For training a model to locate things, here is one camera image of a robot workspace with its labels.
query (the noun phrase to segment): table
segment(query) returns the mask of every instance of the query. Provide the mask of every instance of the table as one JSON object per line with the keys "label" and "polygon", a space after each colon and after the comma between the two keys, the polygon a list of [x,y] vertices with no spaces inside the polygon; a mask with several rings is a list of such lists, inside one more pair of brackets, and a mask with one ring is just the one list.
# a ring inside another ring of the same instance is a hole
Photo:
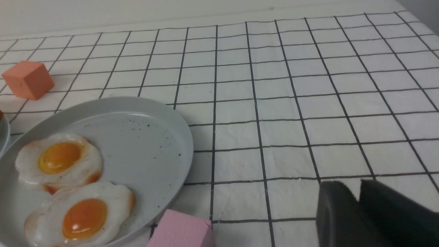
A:
{"label": "table", "polygon": [[182,114],[195,153],[171,208],[212,220],[219,247],[318,246],[329,180],[439,211],[439,38],[407,11],[0,41],[1,73],[26,59],[55,87],[35,102],[0,80],[14,138],[102,97]]}

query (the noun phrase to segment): plate rim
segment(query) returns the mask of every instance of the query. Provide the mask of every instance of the plate rim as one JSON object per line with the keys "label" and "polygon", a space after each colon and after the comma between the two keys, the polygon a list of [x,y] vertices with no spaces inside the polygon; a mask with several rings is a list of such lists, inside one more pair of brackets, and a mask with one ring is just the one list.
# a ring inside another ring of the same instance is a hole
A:
{"label": "plate rim", "polygon": [[0,121],[5,122],[6,124],[6,141],[3,145],[3,147],[1,147],[0,149],[0,158],[3,156],[3,154],[6,152],[6,150],[9,147],[9,142],[11,141],[11,125],[9,124],[9,119],[6,117],[6,115],[4,114],[2,119]]}
{"label": "plate rim", "polygon": [[[138,100],[138,101],[146,102],[146,104],[151,104],[151,103],[152,104],[160,104],[160,105],[162,105],[164,107],[169,107],[168,105],[166,105],[164,103],[161,103],[161,102],[158,102],[156,100],[149,99],[149,98],[143,98],[143,97],[118,96],[118,97],[94,99],[94,100],[91,100],[91,101],[86,101],[86,102],[82,102],[80,104],[71,106],[71,107],[69,107],[67,109],[64,109],[64,110],[58,112],[57,114],[54,114],[54,115],[46,118],[45,120],[41,121],[40,123],[38,123],[37,125],[32,127],[30,130],[26,131],[23,135],[21,135],[14,142],[14,144],[15,143],[19,143],[19,140],[22,139],[22,138],[28,138],[29,132],[31,132],[33,129],[35,129],[35,128],[39,127],[39,126],[45,125],[47,121],[49,121],[51,118],[53,118],[54,116],[56,116],[58,114],[66,114],[65,112],[74,111],[75,109],[80,109],[80,108],[83,108],[85,105],[94,104],[96,102],[101,102],[101,101],[113,102],[113,101],[118,101],[118,100]],[[112,113],[119,113],[119,112],[121,112],[121,111],[115,110]],[[192,132],[191,132],[191,130],[189,128],[189,125],[187,124],[187,122],[183,118],[183,116],[179,112],[177,112],[176,110],[170,111],[170,113],[174,114],[177,118],[180,118],[183,121],[183,123],[185,123],[184,129],[187,131],[187,133],[189,134],[188,136],[190,137],[190,140],[188,139],[188,141],[190,142],[189,153],[191,154],[191,156],[190,156],[190,159],[189,159],[188,169],[187,169],[187,171],[184,174],[184,179],[182,180],[181,184],[176,184],[178,186],[177,192],[175,193],[175,195],[171,198],[171,200],[168,201],[168,203],[160,210],[160,212],[153,219],[151,219],[146,224],[139,226],[138,228],[134,229],[133,231],[130,231],[125,236],[122,236],[122,237],[120,237],[117,240],[112,240],[111,242],[105,244],[104,247],[115,247],[115,246],[120,246],[121,244],[127,244],[129,241],[131,241],[131,240],[135,239],[136,237],[138,237],[139,235],[141,235],[143,233],[142,229],[145,229],[145,228],[151,226],[152,224],[154,224],[155,220],[160,218],[160,216],[164,213],[164,211],[166,211],[169,208],[169,206],[175,201],[175,199],[179,196],[179,194],[181,192],[181,189],[183,188],[184,182],[186,181],[186,178],[189,175],[189,172],[190,172],[191,167],[192,167],[192,161],[193,161],[193,156],[194,156],[194,139],[193,139],[193,136],[192,136]],[[12,149],[11,150],[6,149],[4,154],[6,154],[7,152],[13,152],[13,151],[12,151]],[[9,247],[6,244],[4,244],[2,241],[0,241],[0,246],[1,245]]]}

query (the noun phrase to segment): black grid line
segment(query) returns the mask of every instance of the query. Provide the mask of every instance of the black grid line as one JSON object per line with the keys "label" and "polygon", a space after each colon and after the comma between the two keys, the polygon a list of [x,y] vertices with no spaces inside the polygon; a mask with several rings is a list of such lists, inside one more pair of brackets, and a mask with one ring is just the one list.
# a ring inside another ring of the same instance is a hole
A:
{"label": "black grid line", "polygon": [[[276,25],[276,30],[279,31],[279,27],[277,26],[277,21],[276,21],[276,20],[274,21],[274,24]],[[285,66],[287,67],[287,71],[288,71],[288,77],[289,77],[289,79],[290,79],[291,89],[292,89],[292,91],[293,91],[293,95],[296,96],[297,94],[296,94],[296,90],[295,90],[295,88],[294,88],[293,79],[292,79],[292,77],[291,77],[291,71],[290,71],[290,66],[289,66],[289,64],[288,64],[288,61],[287,61],[287,55],[285,54],[285,49],[284,49],[284,47],[283,47],[283,45],[282,45],[281,34],[278,33],[278,36],[279,36],[279,43],[281,44],[281,48],[282,48],[282,53],[283,53],[283,55],[284,55]],[[301,111],[301,109],[300,109],[299,100],[297,99],[297,97],[295,97],[295,101],[296,101],[296,105],[297,105],[297,111],[299,112],[299,117],[300,117],[299,120],[300,120],[301,123],[302,123],[302,129],[303,129],[303,133],[304,133],[304,135],[305,135],[306,143],[307,143],[307,145],[309,146],[311,143],[310,143],[310,141],[309,141],[308,132],[306,131],[305,121],[304,121],[304,119],[303,119],[302,111]],[[311,148],[311,146],[310,146],[308,149],[309,149],[309,155],[311,156],[311,161],[312,161],[313,166],[314,166],[314,172],[316,173],[316,177],[317,177],[318,182],[319,182],[319,184],[320,184],[320,179],[319,179],[319,177],[320,177],[320,175],[319,175],[319,169],[317,168],[317,164],[316,164],[316,161],[315,161],[315,159],[314,159],[313,149]]]}
{"label": "black grid line", "polygon": [[[439,69],[439,67],[434,68],[423,68],[423,69]],[[405,71],[404,69],[400,70],[387,70],[387,71],[376,71],[376,72],[370,72],[370,73],[377,73],[377,72],[396,72],[396,71]],[[358,74],[366,74],[366,72],[355,72]],[[321,74],[321,75],[310,75],[310,77],[313,76],[327,76],[327,74]],[[298,78],[298,77],[309,77],[309,76],[292,76],[291,78]],[[259,80],[278,80],[278,79],[288,79],[289,77],[279,77],[279,78],[268,78],[268,79],[255,79],[255,81]],[[226,84],[226,83],[233,83],[233,82],[246,82],[251,80],[233,80],[233,81],[219,81],[216,82],[217,84]],[[187,83],[184,85],[202,85],[202,84],[213,84],[215,82],[200,82],[200,83]],[[161,85],[144,85],[143,87],[168,87],[168,86],[176,86],[177,84],[161,84]],[[124,88],[139,88],[139,86],[127,86],[127,87],[109,87],[108,89],[124,89]],[[70,92],[74,91],[90,91],[90,90],[102,90],[101,87],[96,88],[87,88],[87,89],[72,89],[69,90]],[[439,87],[423,87],[424,90],[430,90],[430,89],[439,89]],[[421,90],[420,88],[404,88],[404,89],[387,89],[387,90],[381,90],[381,92],[400,92],[400,91],[418,91]],[[50,91],[49,93],[65,93],[67,90],[55,90]],[[365,94],[365,93],[377,93],[378,91],[353,91],[353,92],[339,92],[338,94]],[[5,93],[0,94],[2,95],[14,95],[11,93]],[[279,96],[279,97],[269,97],[269,98],[256,98],[258,100],[267,100],[267,99],[280,99],[280,98],[307,98],[307,97],[317,97],[317,96],[331,96],[336,95],[335,93],[330,94],[306,94],[306,95],[298,95],[298,96]],[[252,100],[253,98],[242,98],[242,99],[229,99],[229,100],[218,100],[217,102],[231,102],[231,101],[243,101],[243,100]],[[185,105],[185,104],[198,104],[198,103],[213,103],[213,101],[206,101],[206,102],[185,102],[185,103],[177,103],[177,105]]]}
{"label": "black grid line", "polygon": [[[438,141],[439,138],[420,138],[420,139],[411,139],[411,140],[396,140],[396,141],[378,141],[378,142],[361,142],[361,145],[370,145],[370,144],[390,144],[390,143],[403,143],[403,142],[422,142],[422,141]],[[311,145],[270,145],[270,146],[262,146],[265,148],[308,148],[308,147],[329,147],[329,146],[352,146],[358,145],[356,142],[349,143],[323,143],[323,144],[311,144]],[[229,152],[229,151],[238,151],[238,150],[250,150],[250,149],[260,149],[260,147],[248,147],[248,148],[235,148],[235,149],[217,149],[216,152]],[[209,153],[212,150],[195,150],[195,153]]]}
{"label": "black grid line", "polygon": [[[330,43],[347,43],[347,41],[331,41],[331,42],[316,42],[317,44],[330,44]],[[285,46],[298,46],[298,45],[314,45],[314,43],[306,43],[306,44],[293,44],[293,45],[284,45]],[[250,49],[254,50],[254,49],[261,49],[261,48],[277,48],[277,47],[281,47],[279,46],[263,46],[263,47],[252,47]],[[246,50],[246,48],[233,48],[233,49],[224,49],[224,50],[218,50],[218,51],[235,51],[235,50]],[[362,57],[367,57],[367,56],[373,56],[373,55],[383,55],[383,54],[409,54],[409,53],[418,53],[418,52],[425,52],[425,51],[439,51],[439,49],[427,49],[427,50],[420,50],[420,51],[403,51],[403,52],[382,52],[382,53],[371,53],[371,54],[363,54],[361,55]],[[194,54],[194,53],[205,53],[205,52],[216,52],[216,50],[211,50],[211,51],[191,51],[191,52],[185,52],[185,54]],[[154,55],[178,55],[178,54],[182,54],[181,52],[173,52],[173,53],[157,53]],[[149,54],[136,54],[136,55],[124,55],[124,56],[100,56],[100,57],[93,57],[94,58],[124,58],[124,57],[140,57],[140,56],[151,56],[153,55],[152,52]],[[353,58],[356,57],[355,55],[345,55],[345,56],[332,56],[332,57],[324,57],[324,59],[329,59],[329,58]],[[318,58],[292,58],[292,59],[288,59],[288,61],[300,61],[300,60],[314,60],[314,59],[318,59]],[[84,60],[84,58],[70,58],[70,59],[59,59],[59,60],[55,60],[55,61],[38,61],[38,62],[56,62],[56,61],[75,61],[75,60]],[[268,62],[283,62],[284,60],[272,60],[272,61],[263,61],[263,62],[253,62],[253,64],[258,64],[258,63],[268,63]],[[0,65],[14,65],[17,64],[16,62],[12,62],[12,63],[0,63]],[[217,65],[217,66],[231,66],[231,65],[245,65],[248,63],[235,63],[235,64],[221,64],[221,65]],[[202,65],[202,66],[185,66],[184,68],[197,68],[197,67],[213,67],[213,65]],[[178,69],[176,67],[174,68],[154,68],[154,69]]]}
{"label": "black grid line", "polygon": [[[309,23],[308,23],[308,21],[306,20],[306,18],[304,18],[304,20],[305,20],[305,22],[306,22],[306,25],[307,25],[308,28],[309,28]],[[351,119],[349,118],[349,115],[348,115],[348,113],[347,113],[347,111],[346,111],[346,107],[345,107],[345,105],[343,104],[343,101],[342,101],[342,99],[341,99],[341,97],[340,97],[340,94],[338,93],[338,90],[337,90],[337,87],[336,87],[335,84],[334,84],[334,81],[332,80],[332,77],[329,75],[329,70],[328,70],[328,68],[327,68],[327,66],[326,66],[325,60],[324,60],[323,57],[322,57],[322,53],[320,52],[320,48],[319,48],[319,46],[316,44],[316,40],[315,40],[315,38],[314,38],[313,32],[312,32],[311,30],[309,30],[309,33],[310,33],[311,38],[313,39],[313,41],[314,41],[314,43],[315,43],[315,46],[316,46],[317,52],[319,53],[320,59],[321,59],[322,64],[323,64],[323,67],[325,68],[326,73],[328,74],[329,81],[331,82],[332,88],[333,88],[334,91],[335,91],[335,95],[337,96],[338,102],[340,103],[340,106],[341,106],[342,109],[343,109],[343,112],[344,112],[344,114],[345,114],[345,116],[346,116],[346,120],[348,121],[349,126],[351,127],[352,133],[353,133],[353,135],[354,135],[354,137],[355,137],[355,140],[356,140],[356,142],[357,142],[357,144],[358,144],[358,148],[359,148],[360,151],[361,151],[361,155],[363,156],[364,161],[366,162],[367,168],[369,169],[369,171],[370,171],[370,173],[371,173],[373,179],[376,180],[375,175],[374,175],[374,171],[372,170],[371,164],[369,163],[369,160],[368,160],[367,157],[366,157],[366,153],[364,152],[363,147],[362,147],[362,145],[360,144],[360,139],[358,138],[358,135],[357,135],[357,133],[356,133],[356,131],[355,131],[355,129],[354,129],[354,126],[353,126],[353,124],[352,124],[352,122],[351,122]]]}
{"label": "black grid line", "polygon": [[152,235],[154,234],[154,230],[155,230],[156,227],[157,227],[156,224],[153,224],[153,225],[151,226],[151,233],[149,234],[149,239],[150,239],[150,240],[151,240],[151,238],[152,238]]}
{"label": "black grid line", "polygon": [[6,53],[18,42],[18,40],[16,40],[6,51],[3,51],[4,54],[0,57],[0,60],[6,55]]}
{"label": "black grid line", "polygon": [[[38,47],[40,47],[42,44],[43,44],[43,42],[46,40],[46,38],[44,38],[42,41],[41,41],[41,43],[38,45]],[[36,50],[35,51],[33,51],[32,52],[32,54],[28,57],[28,59],[26,59],[26,60],[29,60],[32,56],[33,56],[33,54],[36,52]],[[18,117],[18,115],[20,114],[20,112],[21,112],[21,110],[23,110],[23,108],[24,108],[24,106],[26,105],[26,103],[29,101],[29,99],[26,99],[26,101],[23,103],[23,105],[20,107],[20,109],[18,110],[18,112],[17,112],[17,114],[11,119],[11,120],[9,120],[9,123],[12,123],[12,121],[14,121],[17,117]]]}
{"label": "black grid line", "polygon": [[119,62],[120,55],[122,55],[123,49],[125,48],[125,46],[126,46],[126,42],[127,42],[128,39],[130,38],[130,35],[131,35],[131,31],[130,31],[130,32],[128,33],[128,35],[126,36],[125,43],[123,44],[122,49],[120,50],[119,56],[116,58],[116,62],[114,63],[113,70],[111,70],[110,76],[108,77],[108,79],[107,79],[107,83],[105,84],[104,89],[102,89],[102,92],[101,92],[101,95],[99,96],[99,98],[102,98],[102,95],[104,95],[104,91],[107,89],[108,83],[109,83],[110,80],[111,80],[111,76],[113,75],[114,70],[116,69],[117,63]]}
{"label": "black grid line", "polygon": [[186,29],[186,39],[184,41],[184,47],[183,47],[183,54],[181,55],[181,67],[180,67],[180,73],[178,75],[178,83],[177,83],[177,90],[175,92],[175,99],[174,99],[174,110],[177,105],[177,99],[178,99],[178,90],[180,89],[180,81],[181,81],[181,73],[183,72],[183,63],[184,63],[184,53],[186,51],[186,44],[187,44],[187,35],[189,34],[189,28]]}
{"label": "black grid line", "polygon": [[[427,172],[405,172],[405,173],[391,173],[391,174],[376,174],[375,177],[404,177],[404,176],[413,176],[413,175],[427,175]],[[431,172],[431,174],[439,174],[439,171]],[[276,178],[267,178],[267,181],[279,181],[279,180],[311,180],[317,181],[321,180],[329,180],[329,179],[349,179],[349,178],[371,178],[373,179],[371,174],[363,174],[363,175],[345,175],[345,176],[327,176],[327,177],[276,177]],[[193,185],[224,185],[224,184],[247,184],[247,183],[258,183],[263,182],[263,179],[256,180],[233,180],[233,181],[218,181],[218,182],[198,182],[198,183],[184,183],[184,186],[193,186]]]}
{"label": "black grid line", "polygon": [[256,100],[255,81],[254,81],[253,66],[252,66],[252,53],[250,51],[250,39],[248,37],[247,22],[245,23],[245,31],[247,33],[248,60],[250,62],[250,75],[252,77],[253,100],[254,100],[254,103],[255,103],[256,126],[258,128],[259,152],[261,154],[262,175],[263,175],[263,178],[264,178],[265,201],[266,201],[266,205],[267,205],[268,224],[269,224],[269,227],[270,227],[271,247],[275,247],[276,244],[274,242],[273,223],[271,221],[270,199],[268,197],[267,175],[265,173],[264,150],[262,149],[261,127],[259,125],[258,102]]}
{"label": "black grid line", "polygon": [[429,51],[431,51],[438,59],[439,56],[433,52],[434,50],[432,50],[427,43],[419,36],[419,34],[417,32],[415,32],[415,30],[409,25],[409,23],[411,22],[407,22],[406,20],[404,20],[397,12],[395,12],[395,14],[407,25],[407,27],[414,33],[416,34],[416,37],[418,37],[418,39],[428,48]]}
{"label": "black grid line", "polygon": [[[361,57],[367,57],[367,56],[374,56],[374,55],[385,55],[385,54],[409,54],[409,53],[420,53],[420,52],[426,52],[426,51],[430,51],[430,50],[425,50],[425,51],[406,51],[406,52],[385,52],[385,53],[373,53],[373,54],[364,54],[364,55],[360,55]],[[131,55],[131,56],[121,56],[121,57],[136,57],[138,55]],[[356,57],[356,55],[347,55],[347,56],[333,56],[333,57],[323,57],[323,59],[331,59],[331,58],[354,58]],[[98,57],[98,58],[120,58],[119,56],[108,56],[108,57]],[[316,59],[320,59],[320,58],[294,58],[294,59],[287,59],[287,61],[302,61],[302,60],[316,60]],[[63,61],[73,61],[73,60],[84,60],[84,58],[79,58],[79,59],[66,59]],[[56,61],[40,61],[40,62],[57,62],[59,60]],[[283,62],[284,60],[272,60],[272,61],[262,61],[262,62],[253,62],[252,64],[263,64],[263,63],[272,63],[272,62]],[[7,63],[7,64],[0,64],[0,65],[15,65],[17,63]],[[222,66],[234,66],[234,65],[248,65],[248,62],[245,63],[233,63],[233,64],[221,64],[221,65],[217,65],[218,67],[222,67]],[[214,67],[214,65],[198,65],[198,66],[184,66],[184,69],[190,69],[190,68],[208,68],[208,67]],[[373,71],[371,73],[374,72],[392,72],[392,71],[412,71],[412,70],[423,70],[423,69],[436,69],[437,67],[433,67],[433,68],[418,68],[418,69],[395,69],[395,70],[378,70],[378,71]],[[168,68],[150,68],[149,70],[167,70],[167,69],[180,69],[180,67],[168,67]],[[117,72],[131,72],[131,71],[144,71],[144,69],[131,69],[131,70],[117,70]],[[99,73],[110,73],[113,72],[112,71],[99,71],[99,72],[85,72],[85,73],[81,73],[81,74],[99,74]],[[352,73],[364,73],[364,72],[347,72],[347,73],[333,73],[330,75],[340,75],[340,74],[352,74]],[[53,74],[52,76],[66,76],[66,75],[76,75],[76,73],[66,73],[66,74]],[[292,76],[292,77],[303,77],[303,76],[319,76],[319,75],[300,75],[300,76]]]}
{"label": "black grid line", "polygon": [[[369,13],[368,15],[388,15],[388,14],[394,14],[394,13],[401,13],[401,12],[408,12],[407,10],[397,11],[397,12],[388,12],[388,13]],[[356,15],[339,15],[338,17],[354,17],[354,16],[362,16],[363,14],[356,14]],[[308,19],[322,19],[322,18],[332,18],[334,16],[324,16],[324,17],[310,17]],[[290,18],[290,19],[279,19],[277,21],[295,21],[295,20],[302,20],[303,18]],[[248,23],[269,23],[273,21],[248,21]],[[240,22],[240,23],[233,23],[233,24],[223,24],[218,26],[231,26],[231,25],[239,25],[239,24],[245,24],[247,22]],[[193,26],[188,28],[201,28],[201,27],[215,27],[215,25],[209,25],[209,26]],[[186,28],[164,28],[165,29],[186,29]],[[157,29],[143,29],[143,30],[132,30],[132,32],[145,32],[145,31],[157,31]],[[101,33],[126,33],[127,31],[116,31],[116,32],[101,32]],[[76,34],[75,36],[83,36],[83,35],[92,35],[92,34],[100,34],[100,33],[84,33],[84,34]],[[52,38],[52,37],[66,37],[70,35],[58,35],[58,36],[48,36],[46,38]],[[21,40],[31,40],[31,39],[38,39],[43,37],[32,37],[32,38],[21,38]],[[17,40],[17,39],[8,39],[8,40],[0,40],[0,41],[11,41],[11,40]]]}
{"label": "black grid line", "polygon": [[82,69],[84,68],[85,63],[87,62],[88,58],[90,57],[91,53],[93,52],[94,48],[96,47],[96,44],[99,42],[99,39],[101,38],[101,36],[102,36],[102,33],[97,38],[96,43],[94,44],[93,48],[91,49],[90,53],[88,54],[87,58],[85,59],[84,63],[82,64],[78,73],[75,75],[75,78],[73,78],[72,83],[70,83],[70,86],[68,87],[67,92],[64,94],[64,97],[62,97],[61,101],[59,102],[58,106],[56,107],[54,114],[59,111],[59,108],[61,107],[62,102],[64,101],[65,97],[67,97],[67,94],[70,92],[70,90],[72,89],[73,84],[75,83],[76,79],[78,78],[79,74],[81,73]]}
{"label": "black grid line", "polygon": [[[213,67],[213,65],[209,66],[194,66],[194,67],[185,67],[185,68],[202,68],[202,67]],[[160,69],[179,69],[179,68],[160,68]],[[415,71],[415,70],[426,70],[426,69],[439,69],[439,66],[437,67],[427,67],[427,68],[418,68],[418,69],[408,69],[409,71]],[[117,72],[132,72],[132,71],[144,71],[144,69],[127,69],[127,70],[118,70]],[[404,69],[389,69],[389,70],[376,70],[376,71],[370,71],[370,73],[377,73],[377,72],[396,72],[396,71],[405,71]],[[99,74],[99,73],[109,73],[111,71],[99,71],[99,72],[87,72],[87,73],[81,73],[83,75],[86,74]],[[344,73],[332,73],[331,76],[336,75],[351,75],[351,74],[362,74],[365,72],[344,72]],[[52,76],[71,76],[76,75],[76,73],[66,73],[66,74],[54,74]],[[295,77],[309,77],[309,76],[327,76],[327,74],[310,74],[310,75],[300,75],[300,76],[291,76],[292,78]],[[284,79],[288,77],[275,77],[275,78],[263,78],[263,79],[255,79],[255,81],[259,80],[275,80],[275,79]],[[240,80],[231,80],[231,81],[219,81],[218,83],[225,83],[225,82],[234,82],[234,81],[240,81]]]}
{"label": "black grid line", "polygon": [[152,45],[152,49],[151,49],[151,55],[149,55],[149,59],[148,59],[148,65],[146,65],[146,70],[145,70],[145,74],[143,75],[142,84],[140,85],[139,93],[137,94],[138,97],[140,97],[140,94],[142,93],[142,87],[145,84],[146,73],[148,73],[148,68],[149,68],[149,65],[151,64],[151,58],[152,58],[152,55],[154,53],[155,44],[157,42],[157,38],[158,38],[158,33],[159,32],[160,32],[160,29],[157,30],[157,33],[155,35],[154,44]]}
{"label": "black grid line", "polygon": [[[368,17],[366,14],[364,14],[364,15],[366,16],[366,18],[368,19],[368,21],[373,25],[373,23],[370,21],[369,17]],[[346,39],[348,39],[348,41],[349,41],[349,43],[350,43],[352,49],[354,50],[354,52],[358,55],[357,50],[355,49],[355,47],[354,47],[354,45],[352,44],[352,42],[349,40],[349,38],[348,38],[348,36],[346,35],[346,32],[344,31],[344,29],[342,29],[342,32],[343,32],[343,34],[345,35]],[[435,183],[435,181],[434,181],[433,177],[431,176],[431,174],[428,172],[427,167],[425,166],[424,162],[422,161],[421,157],[419,156],[418,152],[416,151],[415,147],[413,146],[413,143],[412,143],[413,140],[410,140],[410,138],[408,137],[407,133],[405,132],[405,130],[404,130],[404,128],[402,127],[401,123],[399,122],[398,118],[397,118],[396,115],[394,114],[394,112],[393,112],[392,108],[390,107],[389,103],[386,101],[386,99],[385,99],[383,93],[379,90],[378,85],[376,84],[375,80],[372,78],[371,74],[369,73],[367,67],[365,66],[365,64],[363,63],[363,60],[361,59],[361,57],[360,57],[359,55],[358,55],[358,59],[359,59],[359,61],[361,62],[361,65],[362,65],[362,66],[364,67],[364,69],[366,70],[366,73],[368,74],[370,80],[372,80],[372,82],[373,82],[375,88],[378,90],[379,94],[381,95],[381,98],[383,99],[384,103],[386,104],[387,108],[389,109],[390,113],[392,114],[393,119],[396,121],[396,123],[398,124],[399,128],[401,129],[401,131],[402,131],[402,133],[403,133],[403,135],[404,135],[404,137],[405,137],[407,143],[410,145],[410,147],[412,148],[414,154],[416,155],[417,159],[419,160],[419,163],[420,163],[421,166],[424,168],[424,170],[428,173],[428,177],[430,178],[431,182],[433,183],[433,185],[434,185],[436,191],[439,193],[439,187],[438,187],[437,184]]]}
{"label": "black grid line", "polygon": [[428,101],[430,101],[430,104],[433,106],[433,108],[439,112],[439,109],[436,107],[436,105],[433,103],[432,99],[428,96],[428,94],[425,92],[425,90],[421,87],[421,85],[418,83],[418,81],[416,80],[416,78],[412,75],[412,73],[407,69],[407,67],[405,66],[405,64],[401,61],[401,59],[398,57],[397,53],[395,53],[395,51],[393,50],[392,46],[390,46],[390,44],[387,42],[387,40],[385,40],[385,38],[383,37],[383,35],[378,31],[376,26],[373,26],[375,28],[375,30],[377,31],[378,35],[384,40],[384,42],[386,43],[386,45],[389,47],[390,51],[392,51],[392,54],[395,56],[395,58],[399,61],[399,63],[403,66],[404,70],[407,71],[407,73],[410,75],[411,79],[416,83],[416,85],[419,87],[419,89],[422,91],[422,93],[424,93],[425,97],[428,99]]}
{"label": "black grid line", "polygon": [[214,187],[213,183],[215,182],[215,137],[216,137],[216,73],[217,73],[217,62],[218,62],[218,26],[216,26],[215,30],[215,82],[213,88],[213,124],[212,124],[212,174],[211,174],[211,182],[212,185],[210,187],[210,221],[213,220],[213,196],[214,196]]}
{"label": "black grid line", "polygon": [[[44,111],[21,111],[20,113],[54,113],[55,110],[44,110]],[[17,114],[18,112],[4,112],[6,114]],[[436,113],[436,111],[424,111],[424,112],[406,112],[406,113],[395,113],[394,115],[410,115],[410,114],[427,114],[427,113]],[[358,118],[358,117],[370,117],[370,116],[393,116],[391,113],[379,113],[379,114],[365,114],[365,115],[353,115],[349,116],[349,118]],[[259,119],[259,122],[289,122],[289,121],[302,121],[302,120],[319,120],[319,119],[344,119],[346,116],[319,116],[319,117],[306,117],[306,118],[285,118],[285,119]],[[248,124],[248,123],[256,123],[256,120],[249,121],[238,121],[238,122],[227,122],[227,123],[215,123],[215,125],[232,125],[232,124]],[[189,127],[195,126],[211,126],[213,123],[200,123],[200,124],[189,124]]]}

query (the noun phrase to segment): orange block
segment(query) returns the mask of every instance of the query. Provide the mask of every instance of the orange block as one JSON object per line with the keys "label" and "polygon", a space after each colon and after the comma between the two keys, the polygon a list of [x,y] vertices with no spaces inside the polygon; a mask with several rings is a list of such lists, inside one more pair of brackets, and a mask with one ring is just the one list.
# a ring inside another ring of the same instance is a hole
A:
{"label": "orange block", "polygon": [[19,98],[37,100],[54,87],[49,72],[40,62],[21,61],[2,76]]}

